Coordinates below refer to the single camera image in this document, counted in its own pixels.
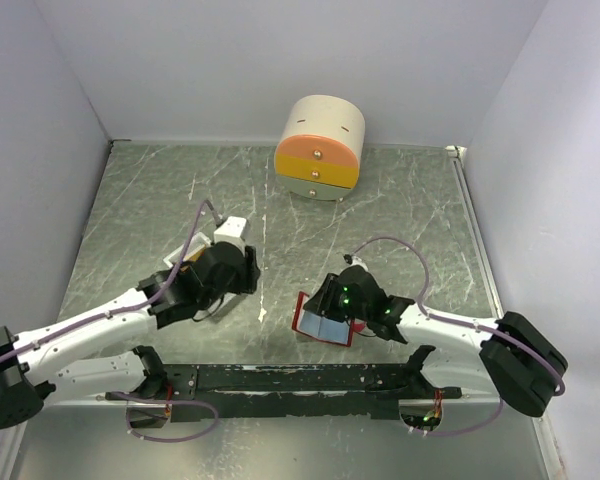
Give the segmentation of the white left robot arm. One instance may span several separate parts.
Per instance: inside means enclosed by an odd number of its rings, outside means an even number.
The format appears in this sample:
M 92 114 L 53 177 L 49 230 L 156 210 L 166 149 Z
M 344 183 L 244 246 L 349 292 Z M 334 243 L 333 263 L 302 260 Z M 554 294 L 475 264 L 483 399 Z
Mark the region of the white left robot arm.
M 115 357 L 98 350 L 195 319 L 226 296 L 253 294 L 256 250 L 215 242 L 193 261 L 158 271 L 113 300 L 38 330 L 0 327 L 0 430 L 24 423 L 44 407 L 95 393 L 161 395 L 167 375 L 157 353 L 135 347 Z

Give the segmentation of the red card holder wallet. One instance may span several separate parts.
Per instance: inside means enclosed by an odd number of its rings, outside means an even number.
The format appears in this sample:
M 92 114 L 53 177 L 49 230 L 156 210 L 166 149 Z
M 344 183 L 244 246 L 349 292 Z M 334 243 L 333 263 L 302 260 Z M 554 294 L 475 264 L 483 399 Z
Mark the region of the red card holder wallet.
M 361 333 L 366 323 L 361 320 L 337 322 L 311 313 L 304 308 L 309 299 L 306 292 L 298 293 L 291 328 L 319 342 L 350 347 L 355 333 Z

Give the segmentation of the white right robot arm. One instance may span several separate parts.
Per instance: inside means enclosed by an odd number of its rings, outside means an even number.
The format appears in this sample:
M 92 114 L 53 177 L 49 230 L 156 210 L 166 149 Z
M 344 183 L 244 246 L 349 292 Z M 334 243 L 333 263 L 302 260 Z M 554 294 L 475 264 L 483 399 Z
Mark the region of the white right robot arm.
M 388 295 L 364 267 L 330 273 L 300 305 L 301 321 L 328 329 L 361 321 L 386 341 L 425 346 L 429 353 L 404 374 L 406 390 L 423 398 L 461 388 L 499 396 L 529 417 L 542 416 L 562 392 L 566 357 L 523 315 L 471 318 L 423 311 L 415 300 Z

